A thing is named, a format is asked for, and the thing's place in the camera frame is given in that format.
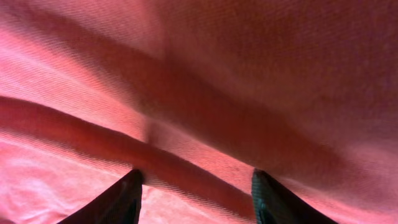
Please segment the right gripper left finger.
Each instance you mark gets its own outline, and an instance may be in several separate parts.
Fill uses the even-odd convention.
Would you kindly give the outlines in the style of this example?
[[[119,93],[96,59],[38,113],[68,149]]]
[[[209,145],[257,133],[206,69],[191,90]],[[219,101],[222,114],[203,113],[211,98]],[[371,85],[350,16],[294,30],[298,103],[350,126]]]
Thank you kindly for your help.
[[[59,224],[138,224],[143,182],[142,173],[133,169]]]

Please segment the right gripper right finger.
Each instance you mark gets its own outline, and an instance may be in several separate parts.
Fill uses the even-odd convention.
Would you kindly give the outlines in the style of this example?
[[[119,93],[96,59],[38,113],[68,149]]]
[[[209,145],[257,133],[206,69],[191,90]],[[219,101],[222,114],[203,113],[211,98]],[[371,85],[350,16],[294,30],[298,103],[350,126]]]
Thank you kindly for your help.
[[[336,224],[263,170],[254,170],[251,195],[257,224]]]

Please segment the red orange t-shirt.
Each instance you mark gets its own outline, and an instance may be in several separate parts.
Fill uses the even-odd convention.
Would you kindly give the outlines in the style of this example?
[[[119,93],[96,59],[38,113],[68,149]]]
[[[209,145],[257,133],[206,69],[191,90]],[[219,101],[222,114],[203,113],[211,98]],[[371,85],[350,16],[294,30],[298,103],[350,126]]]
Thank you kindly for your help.
[[[2,1],[1,222],[133,167],[142,223],[254,223],[256,169],[396,223],[397,2]]]

